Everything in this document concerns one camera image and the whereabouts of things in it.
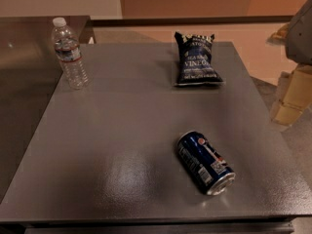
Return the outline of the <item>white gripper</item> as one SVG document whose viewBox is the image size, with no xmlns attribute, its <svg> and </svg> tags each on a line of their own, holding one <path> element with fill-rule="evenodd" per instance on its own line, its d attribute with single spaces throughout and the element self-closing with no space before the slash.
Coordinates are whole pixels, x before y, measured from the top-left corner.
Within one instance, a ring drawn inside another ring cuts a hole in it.
<svg viewBox="0 0 312 234">
<path fill-rule="evenodd" d="M 286 41 L 286 56 L 299 64 L 291 73 L 282 72 L 276 99 L 270 110 L 271 120 L 283 126 L 292 125 L 312 104 L 312 0 L 307 0 L 286 23 L 268 38 Z"/>
</svg>

